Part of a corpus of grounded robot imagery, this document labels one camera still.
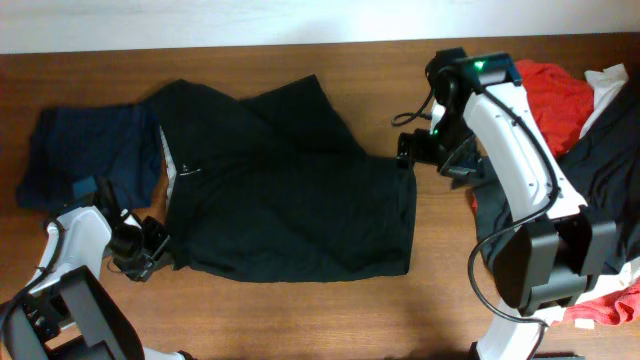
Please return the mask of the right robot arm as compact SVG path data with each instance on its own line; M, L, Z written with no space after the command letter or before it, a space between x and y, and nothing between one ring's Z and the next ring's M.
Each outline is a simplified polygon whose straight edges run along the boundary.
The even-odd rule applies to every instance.
M398 164L431 164L469 185L496 178L512 218L473 249L496 248L489 267L500 301L469 357L532 359L556 311L597 286L616 225L588 207L557 164L509 55L440 50L425 76L430 91L417 116L430 126L400 135Z

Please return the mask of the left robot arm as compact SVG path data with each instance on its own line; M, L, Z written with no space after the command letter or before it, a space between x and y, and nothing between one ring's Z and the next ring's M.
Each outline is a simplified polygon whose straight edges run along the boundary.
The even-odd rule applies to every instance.
M45 223L47 244L32 279L1 306L1 342L13 359L187 360L184 350L142 345L99 281L102 262L145 282L172 260L164 226L120 207L114 185L89 177Z

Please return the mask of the black shorts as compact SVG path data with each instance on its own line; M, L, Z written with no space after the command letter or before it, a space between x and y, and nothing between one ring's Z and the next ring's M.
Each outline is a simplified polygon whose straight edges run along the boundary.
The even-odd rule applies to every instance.
M245 99L177 80L143 104L176 170L176 268L254 283L409 271L414 172L368 154L315 76Z

